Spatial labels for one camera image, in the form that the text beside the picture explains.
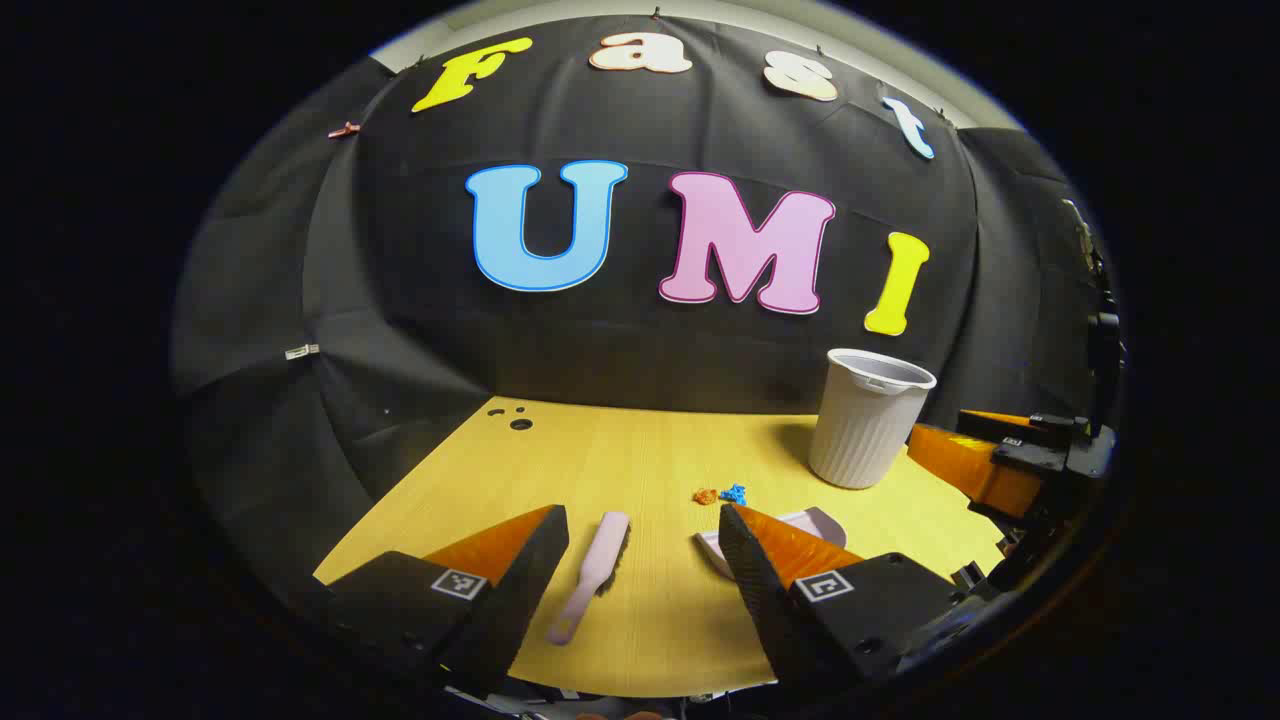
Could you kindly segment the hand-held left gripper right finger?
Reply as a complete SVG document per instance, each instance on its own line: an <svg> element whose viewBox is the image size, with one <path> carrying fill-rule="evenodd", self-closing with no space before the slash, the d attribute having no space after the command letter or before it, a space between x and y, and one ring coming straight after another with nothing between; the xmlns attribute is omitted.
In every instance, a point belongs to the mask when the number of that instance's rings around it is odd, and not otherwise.
<svg viewBox="0 0 1280 720"><path fill-rule="evenodd" d="M902 553L863 559L741 505L721 509L719 546L774 676L792 691L895 674L923 630L966 600Z"/></svg>

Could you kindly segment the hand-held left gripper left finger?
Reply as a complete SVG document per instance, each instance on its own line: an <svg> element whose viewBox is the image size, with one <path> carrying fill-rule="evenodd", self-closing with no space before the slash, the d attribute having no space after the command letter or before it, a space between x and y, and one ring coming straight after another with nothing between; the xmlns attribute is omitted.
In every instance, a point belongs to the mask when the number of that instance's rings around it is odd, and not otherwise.
<svg viewBox="0 0 1280 720"><path fill-rule="evenodd" d="M422 557L379 553L321 585L323 619L361 657L413 691L497 691L568 547L547 505Z"/></svg>

